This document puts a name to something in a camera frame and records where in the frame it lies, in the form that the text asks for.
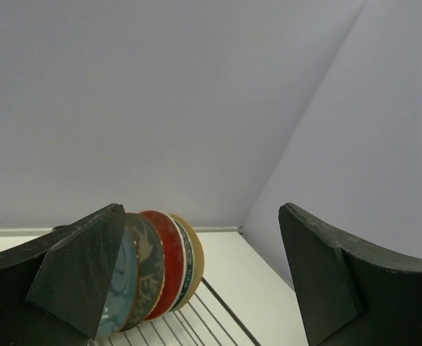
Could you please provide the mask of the red and teal plate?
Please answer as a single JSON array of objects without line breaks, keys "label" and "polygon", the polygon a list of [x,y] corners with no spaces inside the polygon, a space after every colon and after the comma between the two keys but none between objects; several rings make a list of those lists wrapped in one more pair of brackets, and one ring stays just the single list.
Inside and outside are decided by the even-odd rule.
[{"label": "red and teal plate", "polygon": [[158,210],[144,210],[141,215],[155,227],[164,250],[164,285],[158,303],[146,318],[148,321],[172,308],[182,288],[186,264],[183,239],[172,218]]}]

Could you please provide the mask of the teal blue plate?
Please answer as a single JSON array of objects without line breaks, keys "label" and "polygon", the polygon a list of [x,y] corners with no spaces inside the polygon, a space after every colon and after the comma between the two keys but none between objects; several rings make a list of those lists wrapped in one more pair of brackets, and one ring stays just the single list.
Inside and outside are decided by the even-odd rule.
[{"label": "teal blue plate", "polygon": [[115,269],[110,281],[97,338],[107,338],[120,331],[131,315],[137,294],[139,256],[131,232],[125,229]]}]

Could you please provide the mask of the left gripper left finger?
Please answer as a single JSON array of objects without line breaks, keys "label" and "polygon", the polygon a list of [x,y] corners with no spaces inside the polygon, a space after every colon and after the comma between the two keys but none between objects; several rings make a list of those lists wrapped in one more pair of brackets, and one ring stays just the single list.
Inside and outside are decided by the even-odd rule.
[{"label": "left gripper left finger", "polygon": [[0,252],[0,345],[87,345],[95,338],[125,215],[113,203]]}]

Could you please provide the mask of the beige wooden plate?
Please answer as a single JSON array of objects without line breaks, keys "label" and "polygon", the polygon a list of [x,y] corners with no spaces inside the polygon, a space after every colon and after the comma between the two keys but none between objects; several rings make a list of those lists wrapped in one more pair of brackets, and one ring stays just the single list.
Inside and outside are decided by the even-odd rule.
[{"label": "beige wooden plate", "polygon": [[196,289],[198,288],[201,279],[203,278],[205,259],[202,244],[192,226],[179,215],[170,213],[170,216],[185,229],[185,232],[187,233],[188,238],[190,239],[190,243],[193,250],[192,280],[190,282],[190,285],[188,286],[185,296],[181,298],[180,301],[172,308],[173,311],[176,311],[181,309],[191,299],[191,296],[195,293]]}]

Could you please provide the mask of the grey deer pattern plate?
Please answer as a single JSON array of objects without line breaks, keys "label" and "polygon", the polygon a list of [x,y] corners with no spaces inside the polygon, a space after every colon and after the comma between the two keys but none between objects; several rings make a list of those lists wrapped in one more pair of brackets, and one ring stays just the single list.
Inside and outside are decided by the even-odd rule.
[{"label": "grey deer pattern plate", "polygon": [[126,228],[138,250],[137,292],[130,316],[121,329],[133,329],[154,310],[164,287],[164,248],[154,225],[142,214],[127,213]]}]

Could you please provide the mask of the white plate green rim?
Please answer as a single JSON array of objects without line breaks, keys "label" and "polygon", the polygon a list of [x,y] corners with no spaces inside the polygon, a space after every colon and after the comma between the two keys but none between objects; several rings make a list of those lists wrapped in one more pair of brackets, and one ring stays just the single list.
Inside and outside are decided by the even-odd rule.
[{"label": "white plate green rim", "polygon": [[193,245],[191,243],[190,237],[188,232],[186,231],[185,227],[178,221],[178,218],[175,214],[170,213],[170,217],[174,220],[177,228],[179,229],[182,239],[183,239],[183,251],[185,254],[185,269],[183,271],[183,282],[181,285],[181,290],[178,293],[174,305],[170,308],[170,311],[175,311],[179,308],[179,305],[185,299],[190,285],[193,281],[194,275],[194,253],[193,253]]}]

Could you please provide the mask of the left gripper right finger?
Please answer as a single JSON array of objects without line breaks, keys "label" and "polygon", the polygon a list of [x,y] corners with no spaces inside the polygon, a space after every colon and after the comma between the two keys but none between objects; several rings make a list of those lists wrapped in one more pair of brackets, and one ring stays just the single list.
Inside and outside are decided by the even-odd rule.
[{"label": "left gripper right finger", "polygon": [[278,221],[310,345],[422,345],[422,259],[288,203]]}]

